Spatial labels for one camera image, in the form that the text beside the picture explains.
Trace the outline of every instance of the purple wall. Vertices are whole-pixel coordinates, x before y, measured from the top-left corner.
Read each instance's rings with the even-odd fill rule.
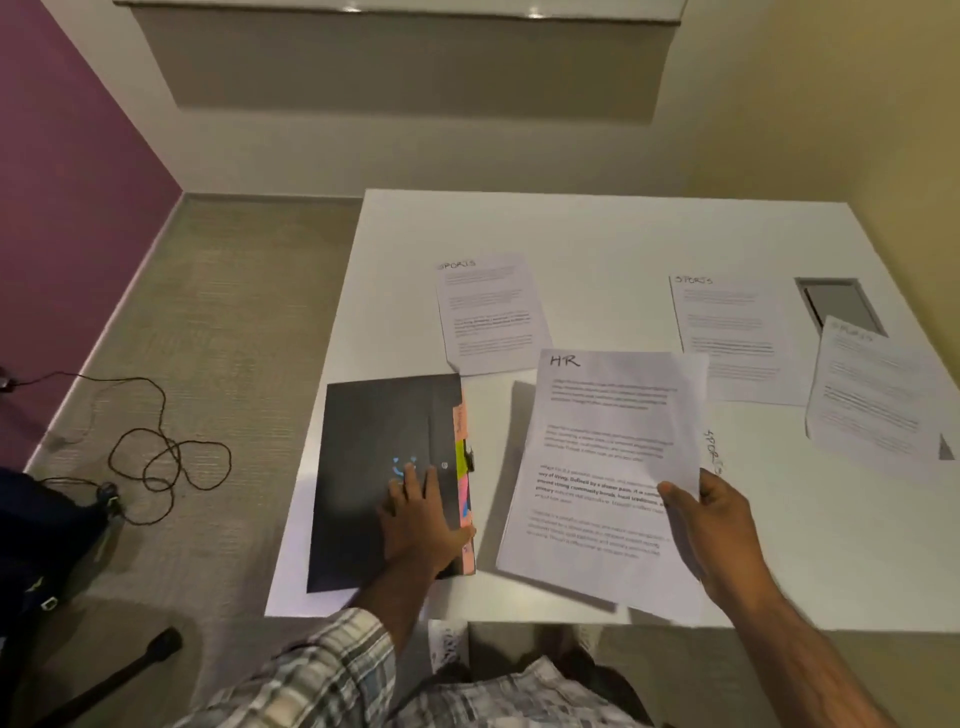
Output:
[[[83,366],[180,186],[40,0],[2,4],[0,365],[26,379]],[[26,464],[70,383],[0,395],[0,465]]]

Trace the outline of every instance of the paper sheet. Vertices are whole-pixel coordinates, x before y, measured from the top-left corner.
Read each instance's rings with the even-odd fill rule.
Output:
[[[884,473],[916,476],[940,452],[934,376],[925,362],[885,336],[827,316],[807,436]]]
[[[657,484],[699,493],[708,358],[545,350],[510,515],[508,573],[697,624]]]
[[[710,356],[711,400],[806,404],[777,297],[768,285],[714,277],[671,276],[684,351]]]
[[[463,376],[533,369],[553,346],[522,255],[441,263],[437,300],[446,360]]]

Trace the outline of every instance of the white desk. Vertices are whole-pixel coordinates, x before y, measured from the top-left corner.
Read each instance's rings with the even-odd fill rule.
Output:
[[[305,593],[325,386],[449,372],[434,265],[506,251],[526,254],[561,348],[679,351],[667,277],[734,274],[779,284],[798,357],[810,371],[818,334],[794,277],[859,279],[888,333],[935,356],[846,205],[369,191],[268,614],[310,616],[332,604],[329,595]],[[937,362],[952,418],[944,432],[957,449],[960,394]],[[481,569],[493,562],[525,434],[516,419],[510,428],[514,392],[529,400],[529,388],[515,381],[534,376],[465,379]],[[708,424],[724,476],[751,500],[771,568],[818,626],[960,631],[960,466],[938,464],[927,482],[867,472],[815,448],[804,435],[802,407],[717,402],[708,406]],[[706,597],[704,610],[704,624],[728,624]],[[435,585],[427,613],[485,621],[654,621],[484,570]]]

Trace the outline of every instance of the orange sticky note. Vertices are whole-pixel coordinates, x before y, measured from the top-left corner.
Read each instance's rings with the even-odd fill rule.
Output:
[[[455,442],[467,439],[467,403],[465,401],[453,408],[453,439]]]

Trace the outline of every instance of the black folder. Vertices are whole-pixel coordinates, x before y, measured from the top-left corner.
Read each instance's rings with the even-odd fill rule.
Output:
[[[461,524],[454,438],[463,402],[459,375],[409,376],[330,384],[317,470],[308,592],[355,588],[383,568],[376,506],[391,478],[413,462],[420,481],[437,466],[444,516]],[[454,561],[441,577],[463,573]]]

